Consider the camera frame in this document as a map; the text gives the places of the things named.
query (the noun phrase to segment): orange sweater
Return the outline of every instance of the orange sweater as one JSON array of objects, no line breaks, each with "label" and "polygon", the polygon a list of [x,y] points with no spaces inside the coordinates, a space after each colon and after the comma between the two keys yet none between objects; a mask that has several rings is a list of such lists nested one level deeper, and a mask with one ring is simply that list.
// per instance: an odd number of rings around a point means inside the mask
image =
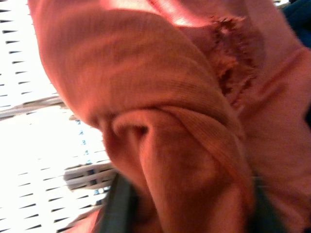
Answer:
[{"label": "orange sweater", "polygon": [[140,195],[134,232],[246,232],[249,166],[291,232],[310,224],[311,53],[270,0],[29,6],[48,77]]}]

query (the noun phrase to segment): orange fabric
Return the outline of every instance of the orange fabric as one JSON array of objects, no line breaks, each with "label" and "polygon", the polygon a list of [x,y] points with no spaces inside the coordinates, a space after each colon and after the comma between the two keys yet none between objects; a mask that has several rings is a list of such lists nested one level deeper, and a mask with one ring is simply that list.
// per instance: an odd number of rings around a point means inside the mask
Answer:
[{"label": "orange fabric", "polygon": [[246,232],[249,165],[310,224],[311,53],[270,0],[29,6],[47,75],[141,197],[136,233]]}]

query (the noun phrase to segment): sleeve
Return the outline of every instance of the sleeve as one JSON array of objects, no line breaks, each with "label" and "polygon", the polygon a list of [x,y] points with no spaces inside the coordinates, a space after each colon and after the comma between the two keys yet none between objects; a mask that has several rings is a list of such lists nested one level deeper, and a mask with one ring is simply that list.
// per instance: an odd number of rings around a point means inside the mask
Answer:
[{"label": "sleeve", "polygon": [[29,4],[48,77],[140,196],[134,232],[245,232],[243,132],[196,46],[150,11]]}]

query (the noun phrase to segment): white slatted surface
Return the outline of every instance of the white slatted surface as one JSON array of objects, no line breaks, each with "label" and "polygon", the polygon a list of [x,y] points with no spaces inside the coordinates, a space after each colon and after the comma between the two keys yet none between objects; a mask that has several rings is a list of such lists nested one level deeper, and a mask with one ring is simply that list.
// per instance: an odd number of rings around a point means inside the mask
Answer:
[{"label": "white slatted surface", "polygon": [[57,96],[38,55],[26,0],[0,0],[0,111]]},{"label": "white slatted surface", "polygon": [[100,132],[71,116],[52,106],[0,121],[0,232],[60,232],[103,206],[115,171]]},{"label": "white slatted surface", "polygon": [[0,0],[0,233],[65,232],[103,206],[115,171],[100,132],[64,107],[35,110],[57,93],[26,3]]}]

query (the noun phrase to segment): dark blue fabric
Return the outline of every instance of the dark blue fabric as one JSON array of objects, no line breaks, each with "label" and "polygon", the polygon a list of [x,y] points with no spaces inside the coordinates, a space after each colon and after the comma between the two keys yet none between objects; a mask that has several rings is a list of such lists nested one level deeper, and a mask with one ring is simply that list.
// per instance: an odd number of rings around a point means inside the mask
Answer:
[{"label": "dark blue fabric", "polygon": [[311,0],[297,0],[283,13],[301,42],[311,48]]}]

